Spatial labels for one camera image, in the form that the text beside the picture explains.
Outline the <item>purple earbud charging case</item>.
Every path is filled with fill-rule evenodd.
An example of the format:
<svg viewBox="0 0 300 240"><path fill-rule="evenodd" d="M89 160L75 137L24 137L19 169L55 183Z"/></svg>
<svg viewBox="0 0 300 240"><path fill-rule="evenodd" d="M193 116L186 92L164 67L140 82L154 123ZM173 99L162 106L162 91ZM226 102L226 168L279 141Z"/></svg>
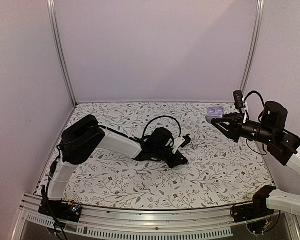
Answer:
<svg viewBox="0 0 300 240"><path fill-rule="evenodd" d="M225 114L225 109L222 106L213 106L207 108L206 122L211 123L212 119L220 119Z"/></svg>

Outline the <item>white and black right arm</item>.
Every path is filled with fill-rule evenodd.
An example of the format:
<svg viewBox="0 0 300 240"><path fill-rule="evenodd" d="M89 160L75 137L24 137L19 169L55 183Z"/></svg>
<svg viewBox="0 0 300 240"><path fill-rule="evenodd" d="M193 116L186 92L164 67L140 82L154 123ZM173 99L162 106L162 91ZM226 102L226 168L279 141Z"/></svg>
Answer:
<svg viewBox="0 0 300 240"><path fill-rule="evenodd" d="M281 104L267 101L260 122L247 119L244 113L213 117L209 122L235 143L245 138L265 144L277 161L300 175L300 138L285 130L287 116L288 111ZM238 223L265 217L276 210L300 217L300 195L266 185L253 195L252 203L235 206L231 213Z"/></svg>

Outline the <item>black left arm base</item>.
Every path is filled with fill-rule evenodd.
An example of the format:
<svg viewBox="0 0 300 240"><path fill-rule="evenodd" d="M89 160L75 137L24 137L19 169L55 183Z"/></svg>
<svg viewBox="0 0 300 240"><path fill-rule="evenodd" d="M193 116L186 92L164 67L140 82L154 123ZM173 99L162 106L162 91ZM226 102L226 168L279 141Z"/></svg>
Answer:
<svg viewBox="0 0 300 240"><path fill-rule="evenodd" d="M50 200L46 187L41 189L42 201L38 212L58 220L65 220L78 223L82 214L82 205L73 200L64 202L62 200Z"/></svg>

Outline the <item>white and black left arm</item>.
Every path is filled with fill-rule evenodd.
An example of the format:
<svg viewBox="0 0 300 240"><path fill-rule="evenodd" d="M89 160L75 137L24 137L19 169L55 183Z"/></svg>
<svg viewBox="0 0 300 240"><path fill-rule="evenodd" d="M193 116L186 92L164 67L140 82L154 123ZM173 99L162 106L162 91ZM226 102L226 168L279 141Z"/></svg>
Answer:
<svg viewBox="0 0 300 240"><path fill-rule="evenodd" d="M64 213L64 205L59 202L63 192L78 166L85 163L97 149L109 150L137 162L165 162L169 168L188 164L179 149L191 142L189 134L177 138L164 127L156 128L150 135L141 138L129 137L112 128L100 125L94 115L87 115L61 135L56 147L58 155L51 164L48 183L41 190L45 209L53 216Z"/></svg>

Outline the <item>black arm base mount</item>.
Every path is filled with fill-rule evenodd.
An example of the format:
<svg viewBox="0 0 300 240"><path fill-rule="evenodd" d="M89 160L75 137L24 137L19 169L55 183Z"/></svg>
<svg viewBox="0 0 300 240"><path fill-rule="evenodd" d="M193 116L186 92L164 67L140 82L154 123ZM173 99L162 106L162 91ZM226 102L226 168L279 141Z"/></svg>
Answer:
<svg viewBox="0 0 300 240"><path fill-rule="evenodd" d="M252 203L233 205L230 215L234 222L240 223L274 214L275 211L267 207L267 198L276 189L275 186L266 185L253 195Z"/></svg>

